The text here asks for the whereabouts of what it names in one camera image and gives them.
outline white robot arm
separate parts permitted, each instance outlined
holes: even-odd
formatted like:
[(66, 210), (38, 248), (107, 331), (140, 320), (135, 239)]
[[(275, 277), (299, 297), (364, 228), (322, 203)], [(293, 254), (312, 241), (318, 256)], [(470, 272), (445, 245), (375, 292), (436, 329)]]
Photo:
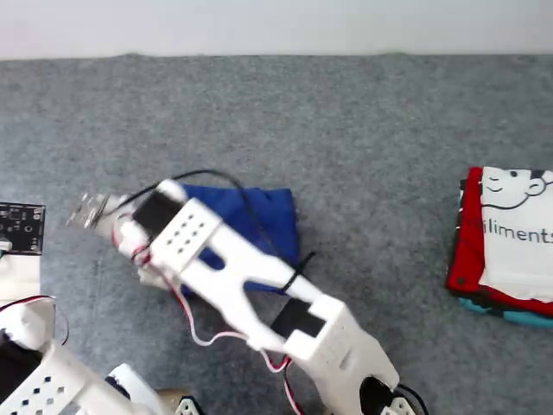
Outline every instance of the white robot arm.
[[(8, 394), (0, 399), (3, 415), (55, 415), (72, 402), (80, 407), (79, 415), (197, 414), (189, 399), (176, 412), (169, 410), (126, 364), (110, 373), (115, 385), (109, 384), (62, 347), (53, 334), (53, 298), (31, 297), (0, 309), (0, 366), (8, 363), (11, 369), (2, 367), (0, 396)], [(22, 367), (29, 373), (18, 379)], [(4, 390), (10, 387), (13, 391)]]
[[(339, 299), (259, 251), (211, 209), (189, 200), (177, 182), (161, 182), (138, 208), (123, 200), (86, 197), (71, 221), (111, 236), (118, 250), (139, 265), (141, 282), (161, 288), (185, 284), (219, 310), (251, 348), (285, 353), (314, 380), (334, 415), (415, 415), (404, 398), (393, 395), (399, 376), (386, 353)], [(214, 270), (203, 262), (204, 249), (220, 256), (224, 268)], [(315, 324), (303, 327), (295, 316), (295, 327), (277, 333), (258, 319), (244, 293), (246, 282), (284, 288)], [(363, 395), (370, 401), (375, 383), (389, 394), (367, 412)]]

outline blue cloth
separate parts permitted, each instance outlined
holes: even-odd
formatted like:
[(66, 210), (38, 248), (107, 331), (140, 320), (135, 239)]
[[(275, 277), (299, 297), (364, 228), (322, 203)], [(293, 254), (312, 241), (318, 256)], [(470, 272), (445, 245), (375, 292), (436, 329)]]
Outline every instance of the blue cloth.
[[(259, 233), (256, 222), (245, 207), (244, 200), (237, 189), (210, 188), (190, 184), (185, 184), (184, 189), (188, 197), (195, 197), (211, 208), (223, 218), (228, 226), (261, 251), (277, 255)], [(247, 188), (245, 192), (261, 226), (278, 250), (278, 254), (282, 255), (289, 264), (297, 264), (300, 253), (296, 228), (296, 208), (292, 192), (288, 188), (275, 190)], [(222, 267), (221, 259), (214, 252), (204, 251), (200, 258), (212, 268)], [(256, 283), (248, 283), (245, 288), (247, 290), (276, 291), (274, 287)], [(191, 291), (183, 286), (182, 292), (188, 294)]]

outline white plastic bracket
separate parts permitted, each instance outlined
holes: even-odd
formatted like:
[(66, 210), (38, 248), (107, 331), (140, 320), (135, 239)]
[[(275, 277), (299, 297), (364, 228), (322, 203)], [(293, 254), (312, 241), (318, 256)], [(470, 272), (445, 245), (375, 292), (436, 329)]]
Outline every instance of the white plastic bracket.
[[(214, 270), (198, 256), (206, 247), (225, 262)], [(309, 374), (322, 401), (336, 415), (359, 415), (359, 388), (374, 376), (391, 390), (399, 376), (376, 339), (355, 321), (344, 303), (322, 293), (303, 276), (287, 289), (325, 321), (314, 338), (295, 330), (283, 339), (257, 318), (244, 294), (247, 281), (283, 287), (294, 270), (281, 259), (259, 251), (209, 208), (188, 201), (150, 247), (153, 266), (179, 279), (218, 309), (226, 322), (248, 337), (254, 349), (284, 352)]]
[[(198, 259), (206, 247), (223, 259), (222, 270)], [(289, 265), (259, 251), (196, 199), (189, 200), (152, 242), (150, 254), (154, 267), (204, 297), (226, 322), (248, 337), (251, 348), (284, 351), (283, 338), (257, 318), (244, 284), (252, 281), (282, 287), (294, 275)], [(322, 295), (302, 276), (287, 293), (309, 303)]]

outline black cable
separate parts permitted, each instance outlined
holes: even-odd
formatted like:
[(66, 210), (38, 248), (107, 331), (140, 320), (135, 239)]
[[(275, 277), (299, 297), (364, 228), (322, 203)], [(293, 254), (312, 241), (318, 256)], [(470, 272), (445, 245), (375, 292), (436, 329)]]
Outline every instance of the black cable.
[(307, 266), (308, 262), (316, 255), (317, 252), (311, 251), (307, 256), (300, 261), (296, 268), (294, 268), (294, 275), (290, 277), (288, 282), (279, 290), (281, 294), (286, 294), (286, 290), (296, 281), (296, 278), (302, 274), (303, 270)]
[(426, 404), (424, 403), (423, 397), (421, 397), (421, 395), (419, 395), (414, 389), (411, 389), (410, 387), (408, 387), (408, 386), (406, 386), (402, 383), (397, 385), (396, 394), (398, 396), (401, 396), (402, 398), (405, 398), (405, 399), (407, 399), (407, 397), (405, 395), (403, 395), (402, 393), (399, 393), (397, 391), (398, 389), (403, 389), (407, 393), (410, 393), (411, 395), (413, 395), (415, 397), (416, 401), (418, 402), (419, 406), (423, 410), (423, 414), (424, 415), (430, 415), (429, 409), (426, 407)]

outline circuit board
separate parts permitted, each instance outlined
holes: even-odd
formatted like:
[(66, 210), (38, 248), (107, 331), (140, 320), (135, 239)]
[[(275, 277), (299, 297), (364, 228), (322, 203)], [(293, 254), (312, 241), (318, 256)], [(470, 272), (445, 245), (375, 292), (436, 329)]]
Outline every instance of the circuit board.
[(0, 202), (0, 238), (12, 244), (6, 253), (42, 255), (45, 213), (42, 205)]

